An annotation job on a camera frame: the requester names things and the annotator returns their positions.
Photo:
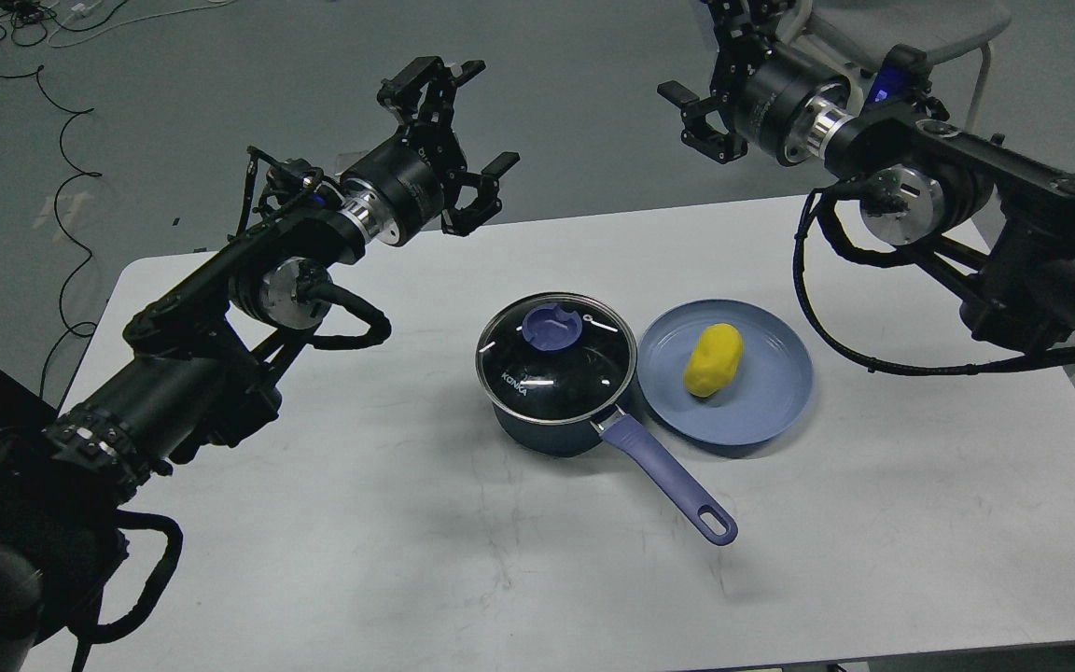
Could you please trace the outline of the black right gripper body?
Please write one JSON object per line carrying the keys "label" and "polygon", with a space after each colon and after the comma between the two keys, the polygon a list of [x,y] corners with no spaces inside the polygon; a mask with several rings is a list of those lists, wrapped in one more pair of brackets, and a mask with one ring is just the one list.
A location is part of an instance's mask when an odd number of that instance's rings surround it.
{"label": "black right gripper body", "polygon": [[845,106],[848,78],[782,41],[793,1],[710,1],[707,9],[718,46],[711,90],[725,128],[782,166],[809,161],[818,111]]}

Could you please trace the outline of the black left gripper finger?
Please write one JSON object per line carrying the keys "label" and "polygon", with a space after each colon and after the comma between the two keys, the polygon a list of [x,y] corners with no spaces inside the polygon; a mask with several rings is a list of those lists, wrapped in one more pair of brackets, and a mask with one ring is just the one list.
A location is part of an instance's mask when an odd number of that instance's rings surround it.
{"label": "black left gripper finger", "polygon": [[452,68],[440,57],[415,57],[395,77],[383,80],[377,103],[396,121],[452,121],[457,90],[485,69],[483,60]]}
{"label": "black left gripper finger", "polygon": [[[442,172],[445,204],[442,210],[442,232],[457,237],[470,235],[502,212],[500,180],[520,160],[519,153],[507,151],[500,153],[481,172],[469,172],[465,167],[452,167]],[[459,197],[464,189],[474,189],[475,194],[465,208],[460,208]]]}

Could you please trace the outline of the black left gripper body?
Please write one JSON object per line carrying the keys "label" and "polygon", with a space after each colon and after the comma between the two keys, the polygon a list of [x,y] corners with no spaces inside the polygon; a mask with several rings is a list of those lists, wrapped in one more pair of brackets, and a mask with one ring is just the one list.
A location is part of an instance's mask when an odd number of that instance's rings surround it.
{"label": "black left gripper body", "polygon": [[362,241],[405,245],[445,208],[442,172],[467,169],[452,121],[397,121],[379,146],[341,175],[342,217]]}

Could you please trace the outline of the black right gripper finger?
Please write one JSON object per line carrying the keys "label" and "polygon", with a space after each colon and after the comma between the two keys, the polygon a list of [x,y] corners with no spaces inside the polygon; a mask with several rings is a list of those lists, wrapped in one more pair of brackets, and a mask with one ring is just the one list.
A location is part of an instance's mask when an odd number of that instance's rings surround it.
{"label": "black right gripper finger", "polygon": [[682,121],[680,141],[718,165],[729,165],[747,155],[747,140],[736,132],[721,132],[707,120],[712,112],[720,111],[720,101],[701,98],[678,81],[665,81],[657,86],[666,102],[678,110]]}

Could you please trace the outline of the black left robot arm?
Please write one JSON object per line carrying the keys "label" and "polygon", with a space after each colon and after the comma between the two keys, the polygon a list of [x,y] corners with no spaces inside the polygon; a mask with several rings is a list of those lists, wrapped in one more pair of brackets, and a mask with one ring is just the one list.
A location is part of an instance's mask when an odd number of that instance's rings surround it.
{"label": "black left robot arm", "polygon": [[502,210],[500,180],[519,156],[474,172],[453,129],[456,94],[482,71],[426,56],[386,78],[377,103],[396,131],[339,175],[250,147],[235,233],[137,312],[121,333],[132,361],[68,412],[0,371],[0,671],[60,631],[81,671],[94,645],[135,631],[184,543],[170,516],[128,510],[138,489],[276,420],[280,380],[304,349],[391,337],[332,264],[377,239],[405,245],[430,221],[469,235]]}

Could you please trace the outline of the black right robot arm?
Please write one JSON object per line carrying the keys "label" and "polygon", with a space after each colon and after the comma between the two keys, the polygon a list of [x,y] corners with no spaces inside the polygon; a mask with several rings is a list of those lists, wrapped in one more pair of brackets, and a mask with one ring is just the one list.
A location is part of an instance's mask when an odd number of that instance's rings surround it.
{"label": "black right robot arm", "polygon": [[[822,162],[835,182],[807,197],[792,280],[803,315],[842,357],[900,377],[960,377],[1075,363],[1075,174],[956,126],[931,92],[934,65],[981,51],[1010,24],[995,1],[708,1],[717,42],[708,92],[677,81],[680,141],[712,161],[750,146],[782,166]],[[818,224],[855,264],[913,264],[959,298],[972,339],[1013,351],[988,363],[920,367],[869,357],[820,324],[803,281]]]}

